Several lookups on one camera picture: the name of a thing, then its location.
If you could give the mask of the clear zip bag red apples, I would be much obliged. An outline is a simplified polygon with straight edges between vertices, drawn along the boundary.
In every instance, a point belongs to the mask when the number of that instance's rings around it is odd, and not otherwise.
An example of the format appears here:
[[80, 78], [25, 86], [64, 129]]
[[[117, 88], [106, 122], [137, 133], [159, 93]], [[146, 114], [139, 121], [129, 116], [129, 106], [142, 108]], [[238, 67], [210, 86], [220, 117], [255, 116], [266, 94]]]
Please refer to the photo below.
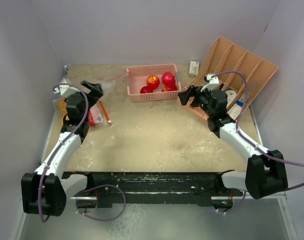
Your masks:
[[100, 83], [104, 91], [112, 91], [118, 84], [119, 79], [126, 75], [123, 69], [108, 68], [93, 75], [95, 83]]

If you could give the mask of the fake red apple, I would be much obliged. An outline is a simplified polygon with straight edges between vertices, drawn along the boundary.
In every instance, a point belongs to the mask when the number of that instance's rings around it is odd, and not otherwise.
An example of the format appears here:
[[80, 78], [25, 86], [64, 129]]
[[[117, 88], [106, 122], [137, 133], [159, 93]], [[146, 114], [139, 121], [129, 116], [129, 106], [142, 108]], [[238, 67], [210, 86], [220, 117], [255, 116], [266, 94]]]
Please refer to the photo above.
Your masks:
[[174, 83], [166, 84], [162, 90], [163, 92], [177, 91], [177, 86]]
[[148, 94], [148, 93], [153, 93], [153, 88], [149, 86], [144, 86], [140, 89], [140, 94]]
[[175, 76], [171, 72], [165, 72], [161, 80], [164, 85], [175, 84]]
[[156, 75], [150, 75], [146, 79], [147, 86], [153, 88], [153, 90], [157, 89], [160, 85], [159, 77]]

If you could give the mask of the pink plastic basket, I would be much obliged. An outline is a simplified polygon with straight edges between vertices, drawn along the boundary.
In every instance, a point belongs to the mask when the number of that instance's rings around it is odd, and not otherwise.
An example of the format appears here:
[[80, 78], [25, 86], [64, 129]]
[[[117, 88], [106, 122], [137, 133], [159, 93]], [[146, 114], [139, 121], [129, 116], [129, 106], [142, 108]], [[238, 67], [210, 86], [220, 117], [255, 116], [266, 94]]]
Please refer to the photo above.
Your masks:
[[181, 91], [175, 64], [132, 66], [126, 72], [127, 93], [134, 103], [173, 100]]

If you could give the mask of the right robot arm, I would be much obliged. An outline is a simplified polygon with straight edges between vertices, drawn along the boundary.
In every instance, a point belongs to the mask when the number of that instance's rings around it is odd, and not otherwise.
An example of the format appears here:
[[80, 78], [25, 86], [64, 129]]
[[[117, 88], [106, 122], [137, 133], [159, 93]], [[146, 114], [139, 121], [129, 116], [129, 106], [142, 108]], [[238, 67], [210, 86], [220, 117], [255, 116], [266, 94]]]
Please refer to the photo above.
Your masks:
[[180, 103], [201, 108], [208, 116], [208, 128], [218, 138], [228, 143], [247, 163], [245, 172], [234, 170], [224, 172], [214, 183], [214, 190], [220, 196], [232, 189], [248, 192], [254, 199], [260, 199], [288, 188], [285, 164], [275, 161], [283, 157], [278, 150], [269, 150], [255, 142], [237, 126], [227, 113], [227, 94], [219, 89], [202, 90], [191, 85], [178, 94]]

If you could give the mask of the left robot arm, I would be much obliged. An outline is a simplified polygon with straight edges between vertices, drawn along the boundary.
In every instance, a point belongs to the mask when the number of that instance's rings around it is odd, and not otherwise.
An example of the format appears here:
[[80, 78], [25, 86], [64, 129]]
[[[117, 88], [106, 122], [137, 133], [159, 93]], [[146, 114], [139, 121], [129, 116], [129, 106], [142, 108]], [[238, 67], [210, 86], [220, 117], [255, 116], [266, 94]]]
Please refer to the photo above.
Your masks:
[[23, 210], [27, 214], [39, 215], [42, 222], [49, 217], [60, 216], [68, 199], [80, 192], [89, 196], [94, 192], [94, 183], [83, 174], [62, 179], [64, 170], [74, 152], [83, 143], [88, 130], [90, 108], [104, 95], [101, 84], [82, 81], [88, 93], [67, 80], [53, 87], [66, 105], [67, 113], [59, 138], [41, 165], [33, 172], [26, 173], [21, 179]]

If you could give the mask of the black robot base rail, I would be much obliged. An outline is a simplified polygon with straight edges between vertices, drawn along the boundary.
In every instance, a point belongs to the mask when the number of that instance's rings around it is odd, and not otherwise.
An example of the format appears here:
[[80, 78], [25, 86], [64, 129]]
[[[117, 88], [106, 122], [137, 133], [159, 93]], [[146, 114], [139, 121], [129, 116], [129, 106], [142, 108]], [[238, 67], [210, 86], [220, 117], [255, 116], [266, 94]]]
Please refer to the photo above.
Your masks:
[[78, 200], [90, 201], [98, 208], [113, 204], [192, 204], [231, 207], [231, 198], [242, 196], [223, 186], [219, 172], [84, 172], [89, 193]]

